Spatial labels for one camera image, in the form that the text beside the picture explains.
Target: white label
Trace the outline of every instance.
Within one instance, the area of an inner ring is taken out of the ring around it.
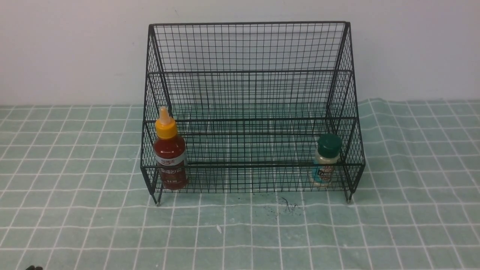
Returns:
[[[164,159],[164,158],[161,158],[157,155],[155,155],[155,159],[157,160],[158,164],[163,165],[163,166],[179,165],[180,163],[182,163],[182,161],[185,161],[183,163],[183,165],[185,165],[185,166],[187,165],[185,151],[181,155],[179,155],[178,157],[176,157],[174,159]]]

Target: metal wire shelf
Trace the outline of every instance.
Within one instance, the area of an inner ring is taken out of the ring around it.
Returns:
[[[365,157],[348,22],[149,26],[141,171],[160,201],[152,144],[167,106],[187,144],[178,192],[341,190],[351,200]],[[344,142],[327,187],[309,180],[316,140]]]

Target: jar label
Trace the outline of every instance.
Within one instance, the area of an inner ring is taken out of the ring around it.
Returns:
[[[312,178],[317,183],[328,183],[332,180],[332,174],[335,170],[335,166],[328,164],[319,164],[316,160],[314,161],[316,165],[312,169]]]

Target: black wire rack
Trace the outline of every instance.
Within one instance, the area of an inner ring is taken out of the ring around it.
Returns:
[[[159,202],[153,143],[167,106],[187,145],[189,184],[176,192],[344,191],[365,168],[348,22],[154,24],[146,58],[141,171]],[[326,187],[316,141],[342,138]]]

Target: green jar lid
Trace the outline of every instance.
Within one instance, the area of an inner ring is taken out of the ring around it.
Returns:
[[[318,153],[320,156],[332,159],[338,156],[342,148],[342,139],[335,134],[323,134],[318,139]]]

